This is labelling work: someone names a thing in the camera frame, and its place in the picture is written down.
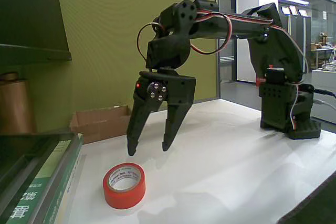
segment tape core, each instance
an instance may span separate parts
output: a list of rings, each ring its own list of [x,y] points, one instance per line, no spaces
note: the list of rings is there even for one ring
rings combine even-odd
[[[110,174],[108,186],[116,192],[130,191],[136,187],[141,179],[140,171],[133,166],[123,166]]]

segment copper cylinder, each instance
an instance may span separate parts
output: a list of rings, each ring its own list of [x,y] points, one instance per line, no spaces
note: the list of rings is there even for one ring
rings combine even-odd
[[[17,73],[0,76],[0,133],[36,132],[32,104],[28,97],[26,80]]]

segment black cable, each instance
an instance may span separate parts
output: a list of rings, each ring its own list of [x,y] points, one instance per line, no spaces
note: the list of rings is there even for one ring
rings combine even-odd
[[[336,98],[336,94],[335,93],[333,93],[331,91],[328,91],[328,90],[324,90],[324,89],[315,89],[314,88],[314,93],[330,95],[331,97],[335,97]]]

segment robotic arm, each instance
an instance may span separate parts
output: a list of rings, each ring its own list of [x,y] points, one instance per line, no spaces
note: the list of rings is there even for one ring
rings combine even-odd
[[[168,104],[168,116],[162,148],[163,151],[169,149],[193,104],[196,86],[195,78],[180,76],[175,69],[184,64],[191,49],[201,54],[214,54],[231,38],[248,39],[256,75],[266,77],[266,84],[259,90],[261,126],[274,127],[294,139],[319,137],[320,126],[310,120],[313,87],[300,83],[303,53],[282,28],[274,3],[238,15],[219,13],[216,2],[184,0],[165,9],[147,25],[153,26],[156,35],[148,43],[147,57],[144,57],[149,71],[140,72],[135,85],[127,130],[129,155],[133,156],[136,151],[149,114],[157,111],[163,101]],[[191,44],[194,38],[225,38],[225,42],[216,51],[207,53]],[[297,127],[299,121],[305,126],[303,132]]]

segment white tabletop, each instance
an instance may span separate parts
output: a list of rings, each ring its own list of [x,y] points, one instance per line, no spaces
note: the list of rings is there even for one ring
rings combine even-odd
[[[167,152],[166,111],[151,114],[136,154],[126,136],[85,145],[69,223],[275,223],[336,170],[336,134],[290,140],[259,128],[260,111],[224,100],[195,104]],[[145,171],[128,210],[105,202],[102,179],[123,162]]]

